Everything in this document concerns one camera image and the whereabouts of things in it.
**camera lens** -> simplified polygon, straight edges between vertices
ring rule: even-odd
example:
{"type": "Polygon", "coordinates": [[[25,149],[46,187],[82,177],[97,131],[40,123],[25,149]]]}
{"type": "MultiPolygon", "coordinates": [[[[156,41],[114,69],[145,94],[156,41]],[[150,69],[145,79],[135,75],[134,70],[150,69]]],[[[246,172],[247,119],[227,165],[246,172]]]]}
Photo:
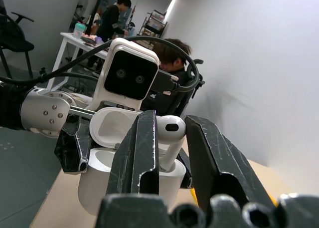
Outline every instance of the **camera lens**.
{"type": "Polygon", "coordinates": [[[143,84],[144,83],[144,77],[143,76],[137,76],[135,79],[137,84],[143,84]]]}
{"type": "Polygon", "coordinates": [[[126,75],[125,70],[123,70],[123,69],[117,70],[116,75],[118,78],[124,78],[126,75]]]}

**black hair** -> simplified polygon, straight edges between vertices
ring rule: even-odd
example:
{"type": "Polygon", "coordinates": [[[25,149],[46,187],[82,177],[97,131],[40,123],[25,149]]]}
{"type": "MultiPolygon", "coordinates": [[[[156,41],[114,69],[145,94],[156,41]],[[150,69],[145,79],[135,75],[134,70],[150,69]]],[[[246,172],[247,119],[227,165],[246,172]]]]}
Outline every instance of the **black hair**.
{"type": "Polygon", "coordinates": [[[131,8],[132,2],[131,0],[118,0],[118,4],[124,4],[126,7],[131,8]]]}
{"type": "MultiPolygon", "coordinates": [[[[172,38],[167,38],[165,39],[166,41],[169,41],[176,46],[180,47],[184,52],[186,52],[188,55],[191,54],[191,47],[187,45],[186,43],[183,43],[179,39],[172,39],[172,38]]],[[[156,55],[159,57],[159,60],[162,63],[174,63],[177,59],[181,59],[183,64],[186,64],[186,59],[175,49],[164,45],[162,43],[156,43],[153,52],[156,53],[156,55]]]]}

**white earbud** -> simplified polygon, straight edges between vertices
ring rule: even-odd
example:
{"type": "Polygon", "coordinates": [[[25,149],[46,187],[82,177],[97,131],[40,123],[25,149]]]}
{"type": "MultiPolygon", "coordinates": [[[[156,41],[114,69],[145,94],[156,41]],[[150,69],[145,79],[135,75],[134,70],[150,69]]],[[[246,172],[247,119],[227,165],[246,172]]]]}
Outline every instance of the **white earbud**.
{"type": "Polygon", "coordinates": [[[159,160],[159,167],[169,171],[175,162],[184,143],[186,124],[176,116],[163,116],[158,118],[159,143],[170,145],[166,154],[159,160]]]}

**gray floor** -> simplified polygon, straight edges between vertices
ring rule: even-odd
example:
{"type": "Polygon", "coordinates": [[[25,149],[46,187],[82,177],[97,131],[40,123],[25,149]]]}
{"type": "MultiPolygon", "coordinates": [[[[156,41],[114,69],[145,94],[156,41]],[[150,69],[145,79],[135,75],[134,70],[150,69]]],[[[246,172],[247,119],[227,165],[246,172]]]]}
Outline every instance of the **gray floor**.
{"type": "MultiPolygon", "coordinates": [[[[11,71],[15,79],[28,79],[23,70],[11,71]]],[[[70,79],[70,85],[76,82],[70,79]]],[[[92,93],[94,82],[86,85],[92,93]]],[[[61,169],[55,145],[42,135],[0,128],[0,228],[29,227],[61,169]]]]}

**table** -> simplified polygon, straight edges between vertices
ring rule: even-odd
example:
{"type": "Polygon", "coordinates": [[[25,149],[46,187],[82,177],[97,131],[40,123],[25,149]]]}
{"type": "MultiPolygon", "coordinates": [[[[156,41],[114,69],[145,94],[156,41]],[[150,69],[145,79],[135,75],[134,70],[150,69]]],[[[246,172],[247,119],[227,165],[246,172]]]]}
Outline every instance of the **table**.
{"type": "MultiPolygon", "coordinates": [[[[183,147],[188,153],[187,142],[183,147]]],[[[281,194],[293,193],[271,168],[251,161],[249,163],[272,197],[277,199],[281,194]]],[[[93,228],[96,217],[87,213],[78,199],[79,181],[80,175],[67,175],[61,171],[30,227],[93,228]]],[[[174,207],[183,203],[195,204],[190,190],[179,190],[174,207]]]]}
{"type": "MultiPolygon", "coordinates": [[[[56,70],[59,69],[59,66],[61,64],[61,60],[62,60],[62,57],[63,57],[64,50],[65,50],[66,45],[68,43],[75,46],[75,51],[73,53],[72,61],[77,58],[80,49],[82,49],[84,51],[90,51],[90,50],[92,50],[94,48],[94,47],[85,45],[85,42],[83,40],[81,40],[80,38],[73,37],[72,33],[62,32],[61,35],[63,36],[63,41],[62,41],[58,56],[56,57],[55,64],[54,64],[54,67],[53,67],[52,71],[56,71],[56,70]]],[[[105,59],[107,55],[108,55],[107,51],[104,51],[104,50],[102,50],[102,51],[100,51],[99,53],[96,54],[96,56],[101,58],[101,59],[105,59]]],[[[65,83],[67,83],[69,77],[65,77],[65,79],[62,82],[60,82],[59,84],[53,86],[54,79],[55,78],[52,78],[52,79],[49,80],[49,83],[48,83],[48,86],[47,86],[47,89],[49,91],[56,91],[57,89],[59,89],[61,86],[63,86],[65,83]]]]}

